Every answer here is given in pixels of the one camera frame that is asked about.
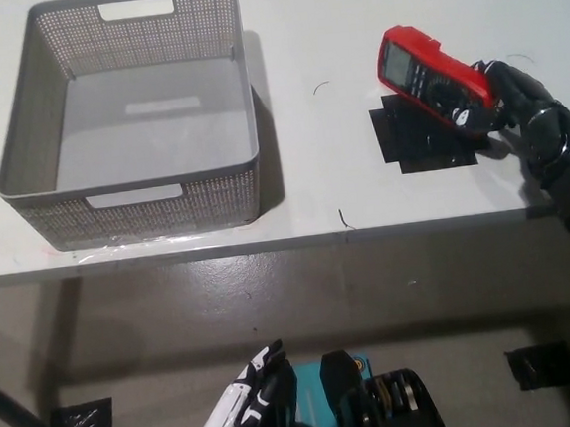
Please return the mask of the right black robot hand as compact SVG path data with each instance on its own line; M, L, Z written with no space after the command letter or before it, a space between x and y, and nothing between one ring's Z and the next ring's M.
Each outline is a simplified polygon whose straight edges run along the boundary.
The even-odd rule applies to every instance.
M550 161L562 149L560 103L537 79L500 60L478 61L473 68L485 75L492 107L456 107L449 114L455 127L470 135L487 135L518 128L533 160Z

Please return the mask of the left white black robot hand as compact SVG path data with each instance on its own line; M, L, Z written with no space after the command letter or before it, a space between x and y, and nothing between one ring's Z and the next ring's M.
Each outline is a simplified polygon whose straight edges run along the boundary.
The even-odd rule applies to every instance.
M285 360L280 339L262 348L227 385L203 427L260 427L281 392Z

